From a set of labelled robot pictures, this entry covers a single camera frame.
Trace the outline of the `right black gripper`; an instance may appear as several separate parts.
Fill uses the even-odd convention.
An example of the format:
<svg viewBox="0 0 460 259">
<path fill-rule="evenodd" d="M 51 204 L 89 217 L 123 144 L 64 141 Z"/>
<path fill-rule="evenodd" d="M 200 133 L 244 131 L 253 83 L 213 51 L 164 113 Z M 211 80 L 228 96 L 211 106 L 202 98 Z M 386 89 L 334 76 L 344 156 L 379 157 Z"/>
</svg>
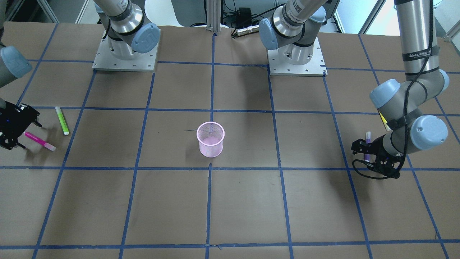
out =
<svg viewBox="0 0 460 259">
<path fill-rule="evenodd" d="M 7 101 L 1 101 L 0 129 L 1 129 L 1 147 L 7 150 L 26 146 L 18 142 L 18 138 L 28 128 L 30 124 L 42 127 L 39 123 L 40 113 L 30 105 L 15 105 Z"/>
</svg>

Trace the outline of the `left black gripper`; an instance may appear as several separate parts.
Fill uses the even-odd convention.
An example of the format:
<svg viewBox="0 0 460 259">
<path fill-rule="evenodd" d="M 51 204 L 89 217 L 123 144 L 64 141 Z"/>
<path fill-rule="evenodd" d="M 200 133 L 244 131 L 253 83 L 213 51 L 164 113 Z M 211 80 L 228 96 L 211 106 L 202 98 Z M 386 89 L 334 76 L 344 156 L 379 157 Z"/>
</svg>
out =
<svg viewBox="0 0 460 259">
<path fill-rule="evenodd" d="M 375 155 L 375 161 L 371 163 L 368 168 L 376 173 L 383 175 L 384 177 L 372 177 L 370 179 L 398 179 L 400 177 L 401 167 L 404 165 L 405 156 L 391 155 L 389 154 L 383 144 L 383 139 L 376 139 L 368 144 L 368 151 L 366 150 L 366 143 L 364 139 L 358 139 L 352 142 L 351 151 L 352 154 L 365 154 Z"/>
</svg>

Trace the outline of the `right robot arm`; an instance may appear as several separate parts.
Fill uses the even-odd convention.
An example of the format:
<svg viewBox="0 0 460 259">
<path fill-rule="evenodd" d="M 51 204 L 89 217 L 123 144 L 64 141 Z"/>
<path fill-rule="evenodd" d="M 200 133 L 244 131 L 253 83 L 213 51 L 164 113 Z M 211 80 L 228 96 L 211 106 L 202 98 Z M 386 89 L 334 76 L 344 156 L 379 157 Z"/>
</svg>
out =
<svg viewBox="0 0 460 259">
<path fill-rule="evenodd" d="M 96 0 L 96 11 L 105 28 L 92 68 L 112 72 L 153 72 L 161 31 L 130 0 Z M 40 113 L 27 104 L 1 100 L 1 147 L 23 147 L 18 138 L 30 124 L 41 126 Z"/>
</svg>

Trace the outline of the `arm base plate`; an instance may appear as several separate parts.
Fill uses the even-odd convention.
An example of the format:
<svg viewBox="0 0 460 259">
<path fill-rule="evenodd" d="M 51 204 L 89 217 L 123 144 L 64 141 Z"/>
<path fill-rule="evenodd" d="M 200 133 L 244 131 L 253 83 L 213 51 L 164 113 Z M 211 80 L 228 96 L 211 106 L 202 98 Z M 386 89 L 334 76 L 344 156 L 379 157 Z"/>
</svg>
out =
<svg viewBox="0 0 460 259">
<path fill-rule="evenodd" d="M 294 44 L 277 50 L 267 50 L 270 74 L 274 76 L 327 76 L 327 68 L 320 47 L 319 39 L 308 47 Z"/>
<path fill-rule="evenodd" d="M 109 36 L 100 41 L 92 69 L 110 72 L 154 72 L 160 43 L 147 53 L 140 54 L 124 41 L 115 41 Z"/>
</svg>

